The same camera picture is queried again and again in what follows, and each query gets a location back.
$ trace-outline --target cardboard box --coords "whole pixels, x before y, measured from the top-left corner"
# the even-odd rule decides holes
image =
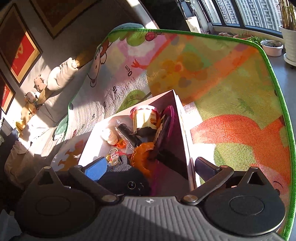
[[[174,158],[172,165],[178,162],[179,169],[172,170],[171,168],[160,164],[161,175],[157,177],[156,196],[176,196],[183,197],[185,194],[196,188],[194,165],[189,156],[189,149],[187,144],[186,133],[190,134],[189,130],[185,130],[182,115],[185,111],[181,104],[179,97],[173,90],[152,97],[137,105],[134,105],[126,110],[116,113],[109,118],[98,122],[86,143],[79,165],[86,166],[100,156],[106,156],[109,151],[114,148],[101,138],[101,133],[104,129],[110,128],[115,134],[119,135],[115,130],[117,120],[125,123],[133,130],[133,122],[130,118],[130,111],[135,106],[152,105],[157,108],[159,112],[163,111],[167,106],[172,105],[175,110],[175,121],[173,132],[168,140],[166,149],[173,154]],[[131,150],[121,150],[127,154],[132,153]]]

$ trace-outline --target green trim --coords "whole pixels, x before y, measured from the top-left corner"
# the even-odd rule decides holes
[[[281,105],[281,108],[282,108],[282,111],[283,111],[283,116],[284,116],[284,120],[285,120],[285,124],[286,124],[288,140],[289,140],[290,157],[291,157],[290,205],[289,205],[289,211],[288,211],[288,217],[287,217],[287,220],[286,220],[286,224],[285,224],[284,230],[283,230],[283,232],[281,234],[281,236],[286,241],[288,241],[289,237],[291,235],[291,232],[292,232],[292,227],[293,227],[294,218],[295,218],[295,204],[296,204],[296,146],[295,146],[294,133],[293,133],[292,123],[291,123],[290,115],[289,115],[289,112],[288,112],[288,108],[287,108],[283,93],[281,91],[281,88],[279,86],[279,83],[277,81],[277,78],[276,78],[276,76],[274,74],[274,71],[273,71],[273,69],[271,67],[269,59],[267,58],[264,50],[258,44],[253,43],[251,41],[243,40],[243,39],[236,39],[236,38],[224,37],[224,36],[219,36],[219,35],[199,34],[199,33],[177,31],[177,30],[163,30],[163,29],[134,29],[133,28],[133,29],[113,30],[107,35],[107,37],[104,39],[104,41],[109,37],[109,35],[111,33],[121,32],[121,31],[126,31],[126,32],[128,32],[128,31],[132,31],[132,32],[136,32],[136,31],[162,32],[162,33],[193,35],[193,36],[199,36],[199,37],[206,37],[206,38],[222,39],[222,40],[239,42],[239,43],[242,43],[242,44],[247,44],[247,45],[253,46],[253,47],[258,49],[258,51],[260,52],[262,58],[265,61],[268,72],[271,75],[271,79],[272,79],[272,82],[274,84],[274,87],[275,87],[275,90],[276,90],[276,93],[277,93],[277,96],[278,96],[278,99],[279,99],[279,102],[280,102],[280,105]]]

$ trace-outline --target framed picture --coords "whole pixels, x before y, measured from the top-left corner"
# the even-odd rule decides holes
[[[30,0],[53,39],[97,1],[98,0]]]
[[[0,54],[19,85],[40,57],[42,51],[29,32],[16,4],[0,24]]]
[[[11,105],[11,102],[15,96],[15,91],[12,89],[11,85],[8,83],[4,74],[0,70],[0,96],[1,96],[1,109],[5,114]]]

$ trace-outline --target tile floor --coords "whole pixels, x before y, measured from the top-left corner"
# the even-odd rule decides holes
[[[283,92],[296,136],[296,67],[292,69],[284,61],[283,56],[269,57],[269,61]],[[296,222],[294,222],[290,240],[296,240]]]

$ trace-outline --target play mat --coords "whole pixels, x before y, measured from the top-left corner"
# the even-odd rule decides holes
[[[246,171],[259,166],[295,215],[295,141],[279,83],[264,51],[241,39],[169,30],[116,30],[97,48],[69,104],[55,170],[77,164],[93,126],[174,89],[186,111],[195,156]]]

